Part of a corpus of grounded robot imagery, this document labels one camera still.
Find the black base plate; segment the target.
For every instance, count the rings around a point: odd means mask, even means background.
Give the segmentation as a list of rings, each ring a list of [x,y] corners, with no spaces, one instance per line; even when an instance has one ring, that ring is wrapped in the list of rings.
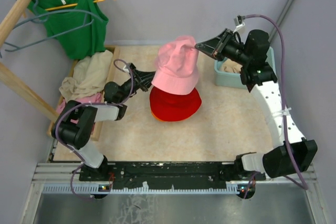
[[[225,189],[227,182],[249,180],[254,172],[237,162],[108,162],[83,166],[81,182],[112,182],[114,189]]]

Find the beige garment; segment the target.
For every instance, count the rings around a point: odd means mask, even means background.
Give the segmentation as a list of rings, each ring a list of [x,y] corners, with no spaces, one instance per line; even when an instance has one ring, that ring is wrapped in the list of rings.
[[[59,88],[63,98],[68,102],[101,92],[106,83],[112,59],[113,53],[105,50],[78,61],[72,76],[64,78]]]

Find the red hat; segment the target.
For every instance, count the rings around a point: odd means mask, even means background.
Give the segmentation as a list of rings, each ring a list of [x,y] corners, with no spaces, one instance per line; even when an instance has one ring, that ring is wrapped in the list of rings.
[[[180,111],[190,116],[194,115],[202,105],[202,99],[196,88],[186,95],[176,95],[153,87],[150,92],[150,109],[157,111]]]

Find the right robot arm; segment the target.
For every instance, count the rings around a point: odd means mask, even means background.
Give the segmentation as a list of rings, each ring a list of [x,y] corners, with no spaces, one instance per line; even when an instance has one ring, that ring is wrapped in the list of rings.
[[[307,171],[318,147],[315,140],[304,137],[290,109],[282,104],[277,76],[267,62],[268,33],[254,29],[241,42],[236,31],[225,29],[218,36],[197,43],[195,48],[215,60],[230,59],[241,65],[240,80],[259,104],[271,134],[273,149],[265,154],[238,155],[235,175],[245,180],[253,172],[277,178]]]

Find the beige bucket hat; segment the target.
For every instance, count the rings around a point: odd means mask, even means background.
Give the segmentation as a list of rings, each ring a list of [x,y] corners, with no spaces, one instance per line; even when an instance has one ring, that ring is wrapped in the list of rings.
[[[228,73],[236,73],[236,74],[240,74],[242,65],[227,59],[225,60],[222,65],[220,66],[219,70],[222,72],[228,72]]]

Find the aluminium rail frame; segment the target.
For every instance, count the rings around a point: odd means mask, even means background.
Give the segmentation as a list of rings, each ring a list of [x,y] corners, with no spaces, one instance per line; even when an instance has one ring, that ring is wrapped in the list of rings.
[[[297,175],[270,178],[252,173],[241,178],[228,162],[109,162],[99,175],[79,163],[39,163],[33,183],[44,194],[101,199],[108,195],[237,195],[251,198],[258,184],[295,185]]]

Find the light blue plastic bin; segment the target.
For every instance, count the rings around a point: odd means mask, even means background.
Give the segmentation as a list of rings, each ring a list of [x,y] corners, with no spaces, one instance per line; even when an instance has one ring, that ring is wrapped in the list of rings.
[[[220,71],[221,66],[226,60],[227,58],[225,58],[224,61],[216,60],[214,63],[215,85],[246,90],[246,86],[241,83],[240,74]],[[276,73],[274,50],[272,47],[270,47],[267,51],[266,61],[270,64],[274,73]]]

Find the wooden clothes rack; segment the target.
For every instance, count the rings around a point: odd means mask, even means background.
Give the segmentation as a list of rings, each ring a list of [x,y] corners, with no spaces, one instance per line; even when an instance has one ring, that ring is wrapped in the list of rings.
[[[15,0],[1,0],[1,21]],[[108,11],[120,0],[107,0],[101,4],[102,11],[109,17],[106,40],[112,40],[112,14]],[[28,23],[15,29],[9,36],[9,42],[24,45],[34,38],[45,36],[42,25]],[[4,64],[11,72],[21,78],[49,105],[56,105],[59,97],[58,87],[70,70],[70,59],[65,55],[56,40],[42,42],[17,52],[5,52],[2,47]],[[50,120],[42,115],[23,98],[1,82],[1,145],[23,142],[44,142]]]

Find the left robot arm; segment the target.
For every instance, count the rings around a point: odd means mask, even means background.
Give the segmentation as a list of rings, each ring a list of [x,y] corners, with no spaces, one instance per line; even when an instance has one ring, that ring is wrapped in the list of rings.
[[[51,130],[52,137],[80,158],[89,178],[103,180],[109,174],[107,158],[91,140],[96,123],[121,120],[127,110],[125,103],[138,90],[147,92],[155,75],[155,71],[140,71],[132,63],[125,63],[122,71],[130,78],[122,85],[107,82],[103,88],[102,102],[67,102]]]

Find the green tank top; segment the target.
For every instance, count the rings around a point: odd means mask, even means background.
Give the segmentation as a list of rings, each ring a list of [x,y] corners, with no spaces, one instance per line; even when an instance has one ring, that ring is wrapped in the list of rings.
[[[47,36],[58,40],[70,59],[105,51],[109,19],[94,0],[31,0],[28,9],[44,14],[40,20]]]

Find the orange bucket hat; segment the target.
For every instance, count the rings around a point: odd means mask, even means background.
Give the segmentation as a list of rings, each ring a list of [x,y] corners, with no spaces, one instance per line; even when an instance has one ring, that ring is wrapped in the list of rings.
[[[180,111],[157,111],[154,113],[151,111],[152,116],[161,122],[179,122],[184,121],[190,118],[191,116],[188,114],[184,114]]]

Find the pink hat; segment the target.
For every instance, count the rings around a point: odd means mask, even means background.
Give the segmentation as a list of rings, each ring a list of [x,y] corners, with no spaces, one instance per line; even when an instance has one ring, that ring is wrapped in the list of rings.
[[[159,48],[152,85],[166,93],[187,95],[195,88],[199,73],[198,50],[192,36],[179,36]]]

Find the grey clothes hanger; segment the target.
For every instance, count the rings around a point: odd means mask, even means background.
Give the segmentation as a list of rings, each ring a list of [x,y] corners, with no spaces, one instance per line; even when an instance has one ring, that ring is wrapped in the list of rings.
[[[8,52],[18,51],[23,48],[44,42],[48,39],[58,39],[66,52],[72,56],[76,55],[75,50],[71,47],[71,43],[79,42],[74,36],[80,36],[85,42],[95,46],[102,47],[103,34],[106,32],[108,18],[93,3],[93,0],[69,0],[75,1],[79,6],[74,8],[65,8],[59,10],[46,11],[52,3],[58,4],[59,0],[30,0],[26,8],[32,12],[30,18],[26,18],[14,25],[14,29],[23,26],[26,23],[34,23],[44,25],[47,37],[42,40],[27,44],[25,46],[16,46],[14,44],[3,42],[1,45],[11,46]],[[69,33],[73,38],[63,37]]]

